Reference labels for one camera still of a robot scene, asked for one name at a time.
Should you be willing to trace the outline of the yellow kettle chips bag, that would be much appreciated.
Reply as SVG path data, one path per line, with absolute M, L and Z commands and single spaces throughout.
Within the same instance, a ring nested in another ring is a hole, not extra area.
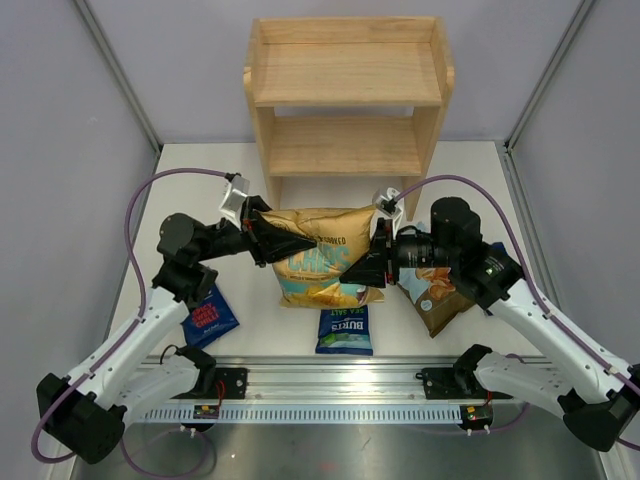
M 358 308 L 382 302 L 375 287 L 339 277 L 369 249 L 375 208 L 308 208 L 263 214 L 271 225 L 316 241 L 316 246 L 272 265 L 287 308 Z

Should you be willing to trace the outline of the light blue cassava chips bag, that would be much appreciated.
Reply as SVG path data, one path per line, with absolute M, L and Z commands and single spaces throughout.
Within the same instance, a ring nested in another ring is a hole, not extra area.
M 442 332 L 474 303 L 461 295 L 446 267 L 401 268 L 397 285 L 413 305 L 431 338 Z

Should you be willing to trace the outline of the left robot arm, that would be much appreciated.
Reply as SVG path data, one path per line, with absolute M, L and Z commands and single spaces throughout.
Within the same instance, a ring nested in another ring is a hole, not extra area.
M 205 261 L 248 252 L 264 267 L 315 247 L 311 237 L 267 221 L 268 211 L 260 197 L 250 196 L 241 204 L 237 223 L 222 219 L 205 225 L 183 213 L 167 217 L 157 246 L 163 263 L 143 288 L 138 311 L 68 374 L 50 373 L 37 385 L 39 428 L 96 464 L 148 411 L 176 396 L 208 396 L 216 387 L 216 361 L 198 347 L 180 347 L 150 373 L 134 373 L 169 331 L 205 301 L 218 276 Z

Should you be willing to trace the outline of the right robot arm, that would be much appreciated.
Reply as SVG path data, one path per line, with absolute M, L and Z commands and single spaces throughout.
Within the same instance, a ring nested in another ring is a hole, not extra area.
M 639 412 L 639 368 L 603 348 L 546 300 L 525 267 L 486 243 L 481 221 L 459 197 L 431 207 L 430 229 L 379 219 L 369 250 L 340 280 L 384 288 L 406 268 L 446 267 L 456 291 L 523 335 L 553 371 L 470 347 L 454 365 L 466 396 L 503 393 L 560 418 L 582 443 L 609 451 Z

